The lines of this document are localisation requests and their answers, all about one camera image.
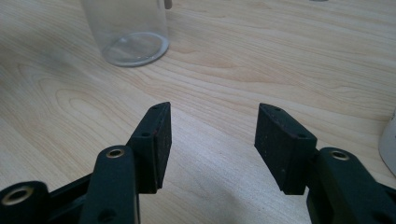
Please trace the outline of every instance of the white object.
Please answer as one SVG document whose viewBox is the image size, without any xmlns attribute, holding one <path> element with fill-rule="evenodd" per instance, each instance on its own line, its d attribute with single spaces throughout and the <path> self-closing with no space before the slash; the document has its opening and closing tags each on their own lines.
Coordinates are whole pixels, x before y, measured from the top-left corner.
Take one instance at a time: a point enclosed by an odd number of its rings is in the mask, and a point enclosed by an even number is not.
<svg viewBox="0 0 396 224">
<path fill-rule="evenodd" d="M 388 168 L 396 175 L 396 109 L 379 139 L 379 154 Z"/>
</svg>

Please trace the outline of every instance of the cup base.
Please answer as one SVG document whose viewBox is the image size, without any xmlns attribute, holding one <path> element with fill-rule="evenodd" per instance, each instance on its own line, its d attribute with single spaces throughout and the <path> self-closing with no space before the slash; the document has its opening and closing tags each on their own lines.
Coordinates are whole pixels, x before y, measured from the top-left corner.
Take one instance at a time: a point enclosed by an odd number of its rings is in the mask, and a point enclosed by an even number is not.
<svg viewBox="0 0 396 224">
<path fill-rule="evenodd" d="M 154 33 L 125 35 L 102 50 L 108 63 L 121 67 L 136 67 L 152 63 L 167 51 L 167 38 Z"/>
</svg>

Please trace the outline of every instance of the wooden table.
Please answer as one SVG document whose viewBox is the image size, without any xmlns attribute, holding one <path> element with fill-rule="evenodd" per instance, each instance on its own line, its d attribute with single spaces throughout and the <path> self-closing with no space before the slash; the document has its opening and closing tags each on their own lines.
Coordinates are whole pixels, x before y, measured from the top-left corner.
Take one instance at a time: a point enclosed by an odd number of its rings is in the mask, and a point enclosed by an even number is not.
<svg viewBox="0 0 396 224">
<path fill-rule="evenodd" d="M 253 146 L 259 103 L 284 108 L 396 188 L 377 145 L 396 106 L 396 2 L 174 0 L 170 48 L 137 68 L 106 63 L 78 0 L 0 3 L 0 188 L 54 190 L 172 104 L 163 189 L 142 223 L 309 223 Z"/>
</svg>

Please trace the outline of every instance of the black object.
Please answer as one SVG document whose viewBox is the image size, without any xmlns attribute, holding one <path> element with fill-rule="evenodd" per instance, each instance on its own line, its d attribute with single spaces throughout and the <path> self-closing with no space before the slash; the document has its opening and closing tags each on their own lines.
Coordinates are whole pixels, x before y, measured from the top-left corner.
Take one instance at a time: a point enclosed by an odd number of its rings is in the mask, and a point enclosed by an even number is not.
<svg viewBox="0 0 396 224">
<path fill-rule="evenodd" d="M 172 145 L 171 107 L 150 108 L 126 146 L 99 153 L 94 170 L 48 193 L 38 181 L 0 192 L 0 223 L 140 223 L 139 193 L 163 186 Z"/>
<path fill-rule="evenodd" d="M 255 147 L 285 194 L 309 187 L 312 223 L 396 223 L 396 190 L 375 182 L 351 153 L 317 150 L 316 142 L 284 110 L 260 104 Z"/>
</svg>

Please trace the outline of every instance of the transparent cup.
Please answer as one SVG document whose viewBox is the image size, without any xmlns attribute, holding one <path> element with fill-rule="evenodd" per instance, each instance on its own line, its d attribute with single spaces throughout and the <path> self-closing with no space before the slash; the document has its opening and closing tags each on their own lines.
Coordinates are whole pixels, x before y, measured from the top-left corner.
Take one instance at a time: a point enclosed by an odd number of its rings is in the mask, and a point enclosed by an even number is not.
<svg viewBox="0 0 396 224">
<path fill-rule="evenodd" d="M 116 66 L 154 62 L 168 49 L 165 9 L 171 0 L 80 0 L 105 60 Z"/>
</svg>

